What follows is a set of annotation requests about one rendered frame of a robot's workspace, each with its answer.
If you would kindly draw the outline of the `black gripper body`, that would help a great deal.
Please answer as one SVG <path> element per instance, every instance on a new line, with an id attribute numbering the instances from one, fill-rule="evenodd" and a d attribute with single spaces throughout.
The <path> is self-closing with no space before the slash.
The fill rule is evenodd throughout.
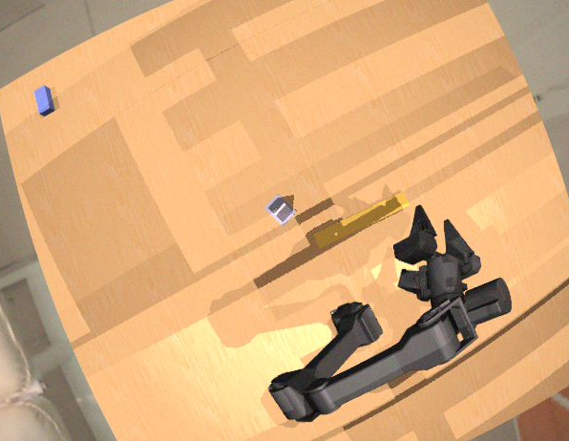
<path id="1" fill-rule="evenodd" d="M 393 245 L 394 258 L 412 266 L 427 262 L 427 265 L 421 267 L 421 274 L 427 274 L 429 289 L 424 294 L 431 301 L 445 294 L 464 295 L 463 291 L 468 289 L 468 284 L 462 281 L 479 273 L 480 257 L 474 253 L 454 257 L 445 252 L 437 252 L 437 247 L 435 237 L 420 230 Z"/>

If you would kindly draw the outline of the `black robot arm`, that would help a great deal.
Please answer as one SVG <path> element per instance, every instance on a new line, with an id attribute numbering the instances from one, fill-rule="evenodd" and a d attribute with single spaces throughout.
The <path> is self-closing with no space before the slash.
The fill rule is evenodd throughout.
<path id="1" fill-rule="evenodd" d="M 429 289 L 428 279 L 426 272 L 421 274 L 422 266 L 419 271 L 401 269 L 397 287 L 428 302 L 424 294 Z M 405 330 L 399 343 L 334 375 L 358 347 L 375 343 L 383 334 L 369 304 L 355 301 L 338 305 L 330 311 L 338 335 L 305 367 L 275 377 L 268 392 L 287 420 L 312 422 L 407 372 L 450 362 L 478 339 L 477 325 L 512 310 L 503 278 L 467 290 L 465 295 L 439 296 L 431 305 Z M 461 342 L 459 333 L 464 339 Z"/>

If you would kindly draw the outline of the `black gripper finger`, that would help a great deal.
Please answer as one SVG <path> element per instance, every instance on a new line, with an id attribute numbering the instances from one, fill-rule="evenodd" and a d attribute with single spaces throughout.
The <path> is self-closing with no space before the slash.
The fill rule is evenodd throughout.
<path id="1" fill-rule="evenodd" d="M 465 242 L 449 219 L 443 221 L 446 252 L 454 257 L 463 253 L 473 254 L 474 251 Z"/>
<path id="2" fill-rule="evenodd" d="M 432 234 L 434 237 L 437 236 L 436 231 L 432 227 L 432 223 L 427 216 L 427 212 L 425 212 L 423 207 L 419 204 L 414 208 L 414 217 L 409 236 L 420 230 L 424 230 Z"/>

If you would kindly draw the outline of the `blue rectangular block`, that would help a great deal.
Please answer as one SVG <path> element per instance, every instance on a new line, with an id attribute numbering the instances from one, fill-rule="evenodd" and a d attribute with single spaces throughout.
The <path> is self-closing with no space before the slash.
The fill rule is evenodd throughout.
<path id="1" fill-rule="evenodd" d="M 34 91 L 36 104 L 39 114 L 46 116 L 54 112 L 54 104 L 52 94 L 49 87 L 45 85 Z"/>

